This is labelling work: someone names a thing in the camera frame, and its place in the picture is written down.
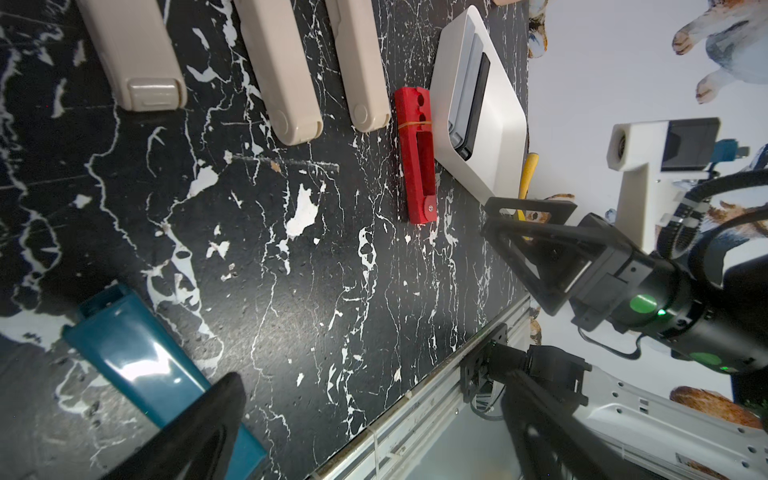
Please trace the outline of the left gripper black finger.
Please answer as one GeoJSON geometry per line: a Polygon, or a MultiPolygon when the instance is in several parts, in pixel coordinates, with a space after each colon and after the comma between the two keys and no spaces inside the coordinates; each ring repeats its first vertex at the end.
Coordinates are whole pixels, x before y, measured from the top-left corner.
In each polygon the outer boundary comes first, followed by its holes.
{"type": "Polygon", "coordinates": [[[105,479],[246,479],[241,376],[230,372],[105,479]]]}

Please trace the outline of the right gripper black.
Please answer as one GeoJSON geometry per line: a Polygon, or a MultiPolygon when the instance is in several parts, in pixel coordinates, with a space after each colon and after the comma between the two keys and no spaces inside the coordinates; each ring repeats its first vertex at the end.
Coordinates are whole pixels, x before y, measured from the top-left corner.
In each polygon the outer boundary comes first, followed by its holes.
{"type": "Polygon", "coordinates": [[[484,205],[488,216],[524,214],[527,222],[491,218],[482,235],[548,314],[560,310],[589,267],[585,285],[569,300],[572,322],[581,330],[607,321],[620,333],[643,334],[713,371],[747,375],[766,369],[765,256],[728,269],[716,286],[672,260],[644,253],[595,214],[577,227],[563,225],[576,207],[569,200],[502,197],[484,205]]]}

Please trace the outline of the black plier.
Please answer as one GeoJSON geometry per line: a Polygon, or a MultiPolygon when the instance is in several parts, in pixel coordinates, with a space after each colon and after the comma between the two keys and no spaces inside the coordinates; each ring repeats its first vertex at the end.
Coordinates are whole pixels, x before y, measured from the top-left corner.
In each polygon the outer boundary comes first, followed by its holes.
{"type": "Polygon", "coordinates": [[[475,149],[489,71],[490,60],[486,53],[482,53],[471,102],[468,104],[469,109],[466,113],[460,115],[455,129],[458,144],[454,147],[454,150],[464,161],[468,161],[472,157],[475,149]]]}

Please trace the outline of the teal plier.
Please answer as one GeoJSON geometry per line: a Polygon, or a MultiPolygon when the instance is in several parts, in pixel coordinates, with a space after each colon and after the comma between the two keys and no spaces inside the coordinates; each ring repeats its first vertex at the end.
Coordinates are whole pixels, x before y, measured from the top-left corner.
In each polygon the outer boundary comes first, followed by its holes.
{"type": "MultiPolygon", "coordinates": [[[[159,431],[215,384],[128,287],[96,294],[77,315],[63,338],[159,431]]],[[[242,421],[241,434],[248,443],[249,478],[267,452],[242,421]]]]}

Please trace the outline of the grey plier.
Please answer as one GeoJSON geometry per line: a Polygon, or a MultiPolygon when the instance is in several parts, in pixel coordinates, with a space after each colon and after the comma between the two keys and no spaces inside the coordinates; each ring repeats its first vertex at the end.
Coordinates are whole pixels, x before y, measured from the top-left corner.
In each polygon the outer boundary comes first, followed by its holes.
{"type": "Polygon", "coordinates": [[[483,50],[482,42],[476,33],[466,34],[462,47],[462,58],[449,113],[449,138],[454,149],[464,142],[466,136],[483,50]]]}

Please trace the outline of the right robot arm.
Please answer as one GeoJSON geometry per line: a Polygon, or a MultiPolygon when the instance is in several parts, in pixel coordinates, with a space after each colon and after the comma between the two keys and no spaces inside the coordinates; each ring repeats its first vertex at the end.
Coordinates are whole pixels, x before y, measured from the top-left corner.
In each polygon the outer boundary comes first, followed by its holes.
{"type": "Polygon", "coordinates": [[[495,328],[461,362],[474,404],[501,386],[500,413],[526,479],[763,479],[767,475],[767,260],[712,280],[723,227],[686,265],[640,250],[597,215],[568,224],[569,201],[491,198],[483,237],[548,313],[569,305],[581,332],[602,322],[727,375],[740,425],[646,392],[560,348],[509,346],[495,328]]]}

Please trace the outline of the white storage tray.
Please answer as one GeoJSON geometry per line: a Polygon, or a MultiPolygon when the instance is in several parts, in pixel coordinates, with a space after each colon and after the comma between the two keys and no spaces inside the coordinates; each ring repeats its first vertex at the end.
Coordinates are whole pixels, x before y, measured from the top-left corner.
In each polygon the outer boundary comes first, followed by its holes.
{"type": "Polygon", "coordinates": [[[515,198],[525,160],[526,115],[491,37],[474,6],[441,31],[429,88],[436,161],[480,204],[491,197],[515,198]],[[472,157],[464,161],[449,138],[449,113],[465,35],[476,33],[490,71],[472,157]]]}

